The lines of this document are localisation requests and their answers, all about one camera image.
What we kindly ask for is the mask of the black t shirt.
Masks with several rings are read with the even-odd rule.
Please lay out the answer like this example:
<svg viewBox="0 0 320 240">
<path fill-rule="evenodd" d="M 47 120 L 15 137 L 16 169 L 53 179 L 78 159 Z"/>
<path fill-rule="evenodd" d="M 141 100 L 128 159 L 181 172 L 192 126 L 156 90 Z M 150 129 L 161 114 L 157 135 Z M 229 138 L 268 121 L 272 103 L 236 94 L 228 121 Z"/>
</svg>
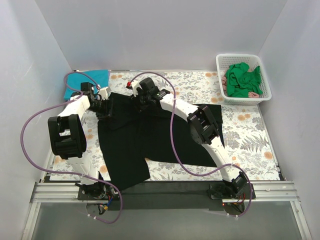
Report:
<svg viewBox="0 0 320 240">
<path fill-rule="evenodd" d="M 171 112 L 151 107 L 138 112 L 129 96 L 112 92 L 112 115 L 97 123 L 99 146 L 111 183 L 120 191 L 148 180 L 145 158 L 174 163 L 170 139 Z M 191 137 L 188 123 L 175 116 L 173 138 L 184 165 L 217 167 L 207 151 Z"/>
</svg>

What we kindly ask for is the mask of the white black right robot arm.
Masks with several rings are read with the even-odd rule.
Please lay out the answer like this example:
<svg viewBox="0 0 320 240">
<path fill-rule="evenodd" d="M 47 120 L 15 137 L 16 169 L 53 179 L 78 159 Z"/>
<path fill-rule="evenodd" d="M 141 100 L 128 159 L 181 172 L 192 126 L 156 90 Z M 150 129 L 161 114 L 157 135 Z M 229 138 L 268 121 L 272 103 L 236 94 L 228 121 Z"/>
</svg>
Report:
<svg viewBox="0 0 320 240">
<path fill-rule="evenodd" d="M 180 166 L 189 174 L 198 177 L 211 175 L 220 171 L 226 196 L 237 199 L 240 196 L 251 200 L 253 187 L 246 173 L 229 159 L 224 148 L 218 124 L 207 105 L 195 106 L 177 98 L 176 93 L 166 89 L 160 90 L 151 78 L 141 81 L 131 80 L 126 88 L 132 90 L 131 98 L 140 108 L 157 106 L 162 110 L 171 112 L 169 132 L 173 153 Z M 189 171 L 181 162 L 175 149 L 173 136 L 174 117 L 178 116 L 188 123 L 192 139 L 203 147 L 217 168 L 209 173 L 197 174 Z"/>
</svg>

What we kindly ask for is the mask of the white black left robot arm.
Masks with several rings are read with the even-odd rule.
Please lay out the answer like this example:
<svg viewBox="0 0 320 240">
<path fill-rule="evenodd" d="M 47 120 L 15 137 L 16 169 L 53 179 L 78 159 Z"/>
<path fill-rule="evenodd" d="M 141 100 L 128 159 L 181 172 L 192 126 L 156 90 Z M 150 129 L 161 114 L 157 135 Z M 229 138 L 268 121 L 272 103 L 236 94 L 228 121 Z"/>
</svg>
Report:
<svg viewBox="0 0 320 240">
<path fill-rule="evenodd" d="M 100 88 L 97 93 L 90 82 L 82 82 L 80 91 L 73 92 L 69 103 L 58 115 L 48 119 L 48 130 L 52 152 L 55 156 L 66 160 L 73 170 L 80 173 L 80 183 L 76 185 L 83 194 L 101 200 L 106 196 L 103 183 L 88 179 L 86 176 L 102 179 L 90 160 L 84 154 L 87 150 L 87 140 L 81 118 L 86 111 L 94 112 L 96 117 L 105 119 L 111 116 L 113 101 L 109 100 L 109 87 Z"/>
</svg>

